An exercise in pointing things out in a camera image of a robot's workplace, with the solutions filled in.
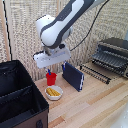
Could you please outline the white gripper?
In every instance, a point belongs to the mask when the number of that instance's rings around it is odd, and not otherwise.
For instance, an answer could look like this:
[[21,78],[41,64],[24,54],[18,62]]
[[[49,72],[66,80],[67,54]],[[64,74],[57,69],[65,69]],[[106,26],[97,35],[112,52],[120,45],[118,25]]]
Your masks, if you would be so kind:
[[[62,61],[66,61],[71,57],[69,49],[64,47],[57,47],[55,49],[50,50],[50,54],[47,54],[46,51],[42,51],[33,56],[34,60],[37,63],[38,68],[44,68],[56,63],[60,63]],[[64,62],[62,66],[62,70],[65,70],[66,62]]]

